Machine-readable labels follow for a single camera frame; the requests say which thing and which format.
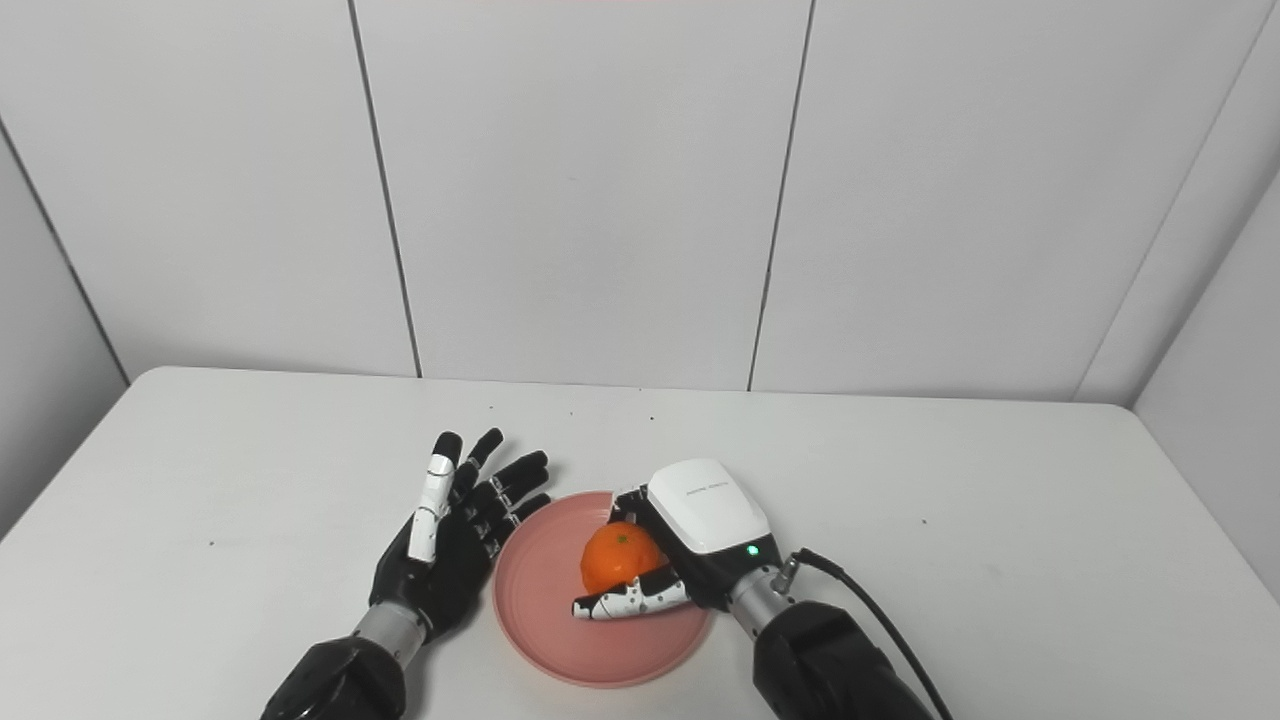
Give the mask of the black and white right hand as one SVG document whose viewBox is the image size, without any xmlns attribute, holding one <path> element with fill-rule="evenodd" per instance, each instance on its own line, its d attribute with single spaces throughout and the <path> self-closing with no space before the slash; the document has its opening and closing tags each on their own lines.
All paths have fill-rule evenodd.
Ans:
<svg viewBox="0 0 1280 720">
<path fill-rule="evenodd" d="M 760 505 L 714 459 L 671 464 L 649 482 L 614 493 L 608 520 L 644 529 L 663 561 L 576 598 L 576 619 L 639 618 L 690 603 L 732 612 L 785 565 Z"/>
</svg>

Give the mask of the black and white left hand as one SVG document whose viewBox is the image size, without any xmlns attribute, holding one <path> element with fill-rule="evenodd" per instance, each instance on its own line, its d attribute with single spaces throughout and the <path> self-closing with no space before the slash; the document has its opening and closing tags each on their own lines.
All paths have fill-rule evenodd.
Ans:
<svg viewBox="0 0 1280 720">
<path fill-rule="evenodd" d="M 410 612 L 435 641 L 477 606 L 497 556 L 515 530 L 550 502 L 549 457 L 541 450 L 483 475 L 503 434 L 492 428 L 470 454 L 452 430 L 440 433 L 428 460 L 419 506 L 379 559 L 369 603 Z"/>
</svg>

